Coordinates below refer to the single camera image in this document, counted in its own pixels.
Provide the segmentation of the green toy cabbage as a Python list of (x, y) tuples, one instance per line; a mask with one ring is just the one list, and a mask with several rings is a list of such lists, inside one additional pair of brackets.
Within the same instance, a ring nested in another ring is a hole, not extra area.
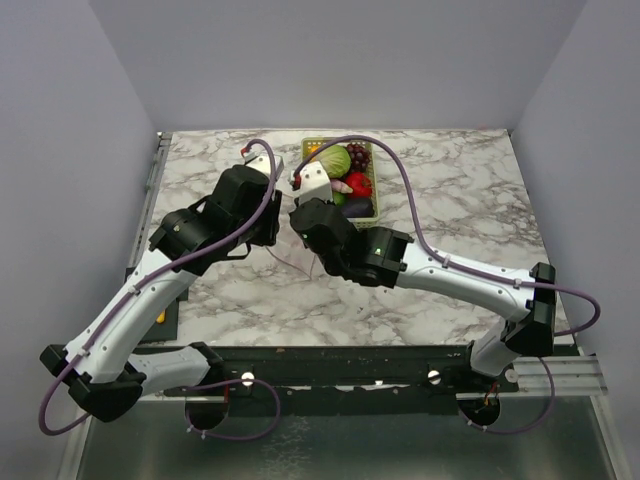
[(330, 179), (339, 179), (351, 168), (351, 157), (341, 145), (332, 145), (315, 155), (312, 162), (319, 162)]

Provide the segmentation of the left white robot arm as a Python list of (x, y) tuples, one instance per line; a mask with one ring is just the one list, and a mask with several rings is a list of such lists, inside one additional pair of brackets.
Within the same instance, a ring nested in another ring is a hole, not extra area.
[(68, 387), (75, 403), (111, 422), (145, 395), (192, 387), (206, 395), (220, 385), (220, 357), (204, 343), (139, 355), (136, 348), (160, 314), (240, 245), (272, 246), (282, 194), (280, 160), (259, 157), (223, 171), (213, 192), (167, 214), (125, 284), (99, 316), (66, 345), (49, 345), (42, 364)]

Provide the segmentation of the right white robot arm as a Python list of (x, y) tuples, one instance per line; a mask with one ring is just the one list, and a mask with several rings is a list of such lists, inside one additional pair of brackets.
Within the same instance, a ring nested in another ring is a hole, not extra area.
[[(554, 269), (531, 270), (485, 265), (476, 276), (437, 261), (409, 234), (384, 227), (357, 229), (336, 205), (314, 198), (289, 215), (292, 229), (316, 254), (325, 271), (365, 287), (424, 290), (482, 307), (499, 321), (472, 342), (459, 367), (461, 383), (481, 391), (521, 356), (554, 351), (556, 296)], [(497, 281), (503, 274), (506, 282)]]

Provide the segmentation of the green perforated plastic basket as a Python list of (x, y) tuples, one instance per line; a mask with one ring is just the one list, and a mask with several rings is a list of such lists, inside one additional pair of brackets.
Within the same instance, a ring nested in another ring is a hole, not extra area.
[(329, 156), (336, 167), (324, 167), (325, 171), (341, 171), (346, 164), (346, 156), (338, 151), (339, 148), (349, 154), (350, 169), (343, 176), (331, 180), (334, 203), (358, 229), (373, 227), (378, 222), (380, 207), (372, 144), (363, 140), (342, 141), (315, 155), (311, 161)]

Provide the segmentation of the clear zip top bag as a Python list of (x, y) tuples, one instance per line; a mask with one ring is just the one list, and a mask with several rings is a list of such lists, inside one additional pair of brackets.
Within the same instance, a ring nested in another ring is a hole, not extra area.
[(275, 260), (303, 274), (309, 280), (315, 278), (317, 256), (307, 249), (300, 239), (279, 241), (275, 246), (267, 247), (267, 251)]

